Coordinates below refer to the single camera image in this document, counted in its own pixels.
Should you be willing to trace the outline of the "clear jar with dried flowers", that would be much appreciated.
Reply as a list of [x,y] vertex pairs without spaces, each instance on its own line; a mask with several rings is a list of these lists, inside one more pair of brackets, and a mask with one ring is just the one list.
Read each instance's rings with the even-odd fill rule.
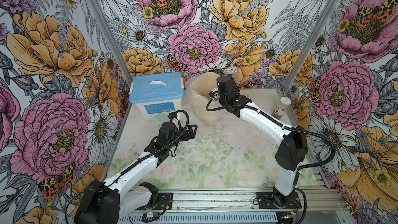
[[223,129],[224,129],[223,123],[216,122],[214,124],[213,132],[212,132],[212,142],[216,146],[221,144],[222,137],[223,137]]

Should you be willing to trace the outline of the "tall jar with white lid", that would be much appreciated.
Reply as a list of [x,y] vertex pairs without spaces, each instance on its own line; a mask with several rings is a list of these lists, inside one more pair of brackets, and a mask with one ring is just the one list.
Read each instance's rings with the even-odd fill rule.
[[281,120],[282,116],[286,113],[287,109],[291,106],[291,99],[288,97],[281,97],[274,108],[272,116],[278,120]]

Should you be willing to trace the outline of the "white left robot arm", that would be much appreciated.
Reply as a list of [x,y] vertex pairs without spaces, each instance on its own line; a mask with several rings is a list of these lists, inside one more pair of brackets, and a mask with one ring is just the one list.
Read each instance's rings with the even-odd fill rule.
[[158,188],[140,180],[155,170],[180,142],[195,139],[197,125],[177,127],[173,122],[162,123],[159,133],[144,152],[122,172],[105,179],[94,180],[80,193],[82,200],[74,216],[76,224],[116,224],[120,217],[139,208],[154,208]]

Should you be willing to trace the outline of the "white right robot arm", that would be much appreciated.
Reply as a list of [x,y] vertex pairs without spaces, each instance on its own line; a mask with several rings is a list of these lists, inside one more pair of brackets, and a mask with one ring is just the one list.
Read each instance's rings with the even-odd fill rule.
[[279,173],[269,201],[278,208],[286,207],[295,199],[299,166],[308,152],[303,128],[286,125],[264,112],[250,98],[240,94],[232,76],[218,77],[216,83],[221,109],[251,123],[278,146],[275,160]]

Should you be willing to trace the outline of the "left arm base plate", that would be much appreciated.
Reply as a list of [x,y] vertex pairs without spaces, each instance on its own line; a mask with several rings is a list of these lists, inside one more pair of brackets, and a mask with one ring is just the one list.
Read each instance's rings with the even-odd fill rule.
[[146,205],[132,209],[133,211],[167,211],[172,209],[173,196],[171,192],[161,192],[152,195]]

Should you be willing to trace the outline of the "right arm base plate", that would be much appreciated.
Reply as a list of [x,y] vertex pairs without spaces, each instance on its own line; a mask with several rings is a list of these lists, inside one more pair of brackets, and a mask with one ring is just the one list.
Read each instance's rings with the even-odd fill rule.
[[290,195],[284,196],[270,191],[260,191],[256,193],[259,209],[300,209],[302,204],[298,194],[293,191]]

